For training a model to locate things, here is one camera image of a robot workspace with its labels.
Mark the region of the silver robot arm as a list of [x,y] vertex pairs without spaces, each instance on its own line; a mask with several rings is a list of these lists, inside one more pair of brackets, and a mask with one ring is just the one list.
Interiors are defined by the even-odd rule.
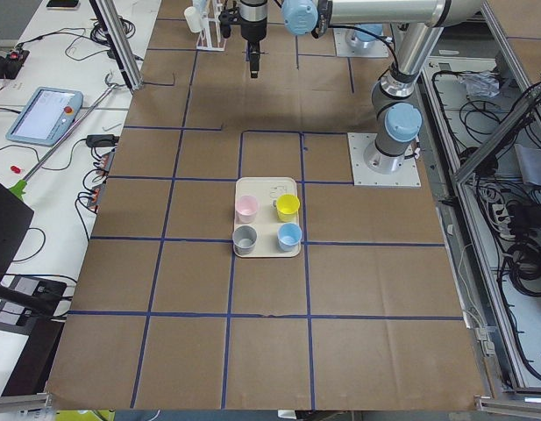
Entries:
[[345,42],[349,47],[363,50],[374,46],[382,35],[382,24],[358,24],[346,31]]
[[408,103],[416,79],[444,28],[457,25],[482,6],[480,1],[285,1],[281,14],[294,35],[319,38],[332,27],[358,30],[362,24],[408,25],[393,62],[374,85],[372,103],[378,133],[364,152],[367,166],[389,175],[400,169],[423,118]]

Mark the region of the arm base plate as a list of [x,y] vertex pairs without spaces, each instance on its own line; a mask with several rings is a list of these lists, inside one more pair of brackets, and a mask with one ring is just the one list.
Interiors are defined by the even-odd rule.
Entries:
[[335,29],[334,40],[336,55],[338,57],[370,59],[385,59],[389,57],[388,48],[379,40],[361,41],[351,30]]
[[400,157],[382,155],[375,133],[347,133],[353,184],[357,187],[419,188],[420,177],[411,146]]

